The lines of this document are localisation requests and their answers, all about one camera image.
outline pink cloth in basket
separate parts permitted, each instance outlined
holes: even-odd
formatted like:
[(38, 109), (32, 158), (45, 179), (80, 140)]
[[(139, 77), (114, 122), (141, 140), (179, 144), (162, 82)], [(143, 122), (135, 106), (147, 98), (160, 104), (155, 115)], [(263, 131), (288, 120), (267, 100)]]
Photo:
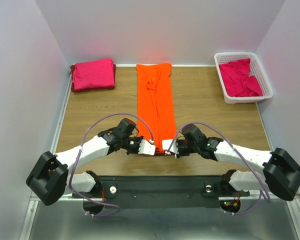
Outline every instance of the pink cloth in basket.
[(75, 64), (72, 75), (73, 91), (114, 89), (114, 61), (111, 58)]
[(250, 58), (220, 64), (220, 72), (230, 97), (263, 96), (259, 82), (255, 76), (249, 76)]

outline orange fabric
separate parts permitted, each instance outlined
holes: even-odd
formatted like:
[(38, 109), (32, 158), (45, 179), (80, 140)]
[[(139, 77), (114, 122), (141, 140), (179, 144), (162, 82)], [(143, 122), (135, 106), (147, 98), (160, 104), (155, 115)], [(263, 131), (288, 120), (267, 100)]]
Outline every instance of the orange fabric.
[[(176, 134), (174, 103), (170, 73), (171, 64), (136, 65), (138, 75), (137, 114), (151, 128), (156, 153), (164, 153), (162, 140), (172, 139)], [(151, 135), (146, 126), (138, 121), (139, 135), (146, 140)]]

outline plastic laundry basket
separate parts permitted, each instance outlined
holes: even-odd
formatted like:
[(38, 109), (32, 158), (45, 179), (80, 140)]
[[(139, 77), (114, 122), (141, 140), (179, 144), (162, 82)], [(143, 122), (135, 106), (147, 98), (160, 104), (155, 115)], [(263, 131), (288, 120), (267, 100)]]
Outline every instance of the plastic laundry basket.
[[(258, 80), (260, 87), (262, 89), (263, 96), (245, 96), (245, 97), (234, 97), (227, 94), (224, 81), (221, 76), (220, 64), (226, 64), (231, 61), (237, 61), (240, 59), (251, 59), (250, 61), (250, 73), (249, 75), (254, 75)], [(269, 84), (268, 78), (265, 71), (261, 67), (260, 61), (256, 54), (253, 52), (222, 52), (214, 55), (216, 69), (219, 75), (220, 84), (222, 87), (224, 101), (227, 104), (247, 104), (247, 103), (257, 103), (263, 99), (269, 99), (273, 96), (273, 91)]]

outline wooden tabletop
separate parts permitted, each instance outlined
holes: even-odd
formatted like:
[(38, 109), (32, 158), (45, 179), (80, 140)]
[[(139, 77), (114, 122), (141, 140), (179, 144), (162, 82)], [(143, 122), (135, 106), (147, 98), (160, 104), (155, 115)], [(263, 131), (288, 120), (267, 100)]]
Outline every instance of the wooden tabletop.
[[(118, 67), (115, 89), (70, 93), (56, 152), (78, 146), (89, 126), (106, 115), (137, 114), (137, 71)], [(171, 84), (176, 127), (201, 121), (220, 130), (233, 144), (256, 150), (269, 150), (255, 104), (226, 104), (215, 67), (173, 67)], [(118, 125), (124, 116), (114, 116), (96, 125), (86, 140), (102, 130)], [(199, 126), (207, 137), (216, 133)], [(214, 175), (229, 169), (245, 168), (207, 160), (198, 154), (175, 159), (174, 156), (126, 155), (125, 150), (98, 158), (76, 172), (92, 170), (97, 175)]]

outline gray wall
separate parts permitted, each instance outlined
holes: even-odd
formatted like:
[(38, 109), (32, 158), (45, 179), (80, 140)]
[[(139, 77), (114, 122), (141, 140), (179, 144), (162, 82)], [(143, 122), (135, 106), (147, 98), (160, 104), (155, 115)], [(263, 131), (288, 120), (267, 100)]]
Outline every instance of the gray wall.
[(69, 64), (214, 64), (255, 52), (285, 0), (36, 0)]
[(274, 90), (259, 104), (266, 132), (300, 164), (300, 0), (286, 0), (257, 55)]
[(34, 0), (0, 0), (0, 240), (19, 239), (26, 178), (49, 150), (67, 63)]

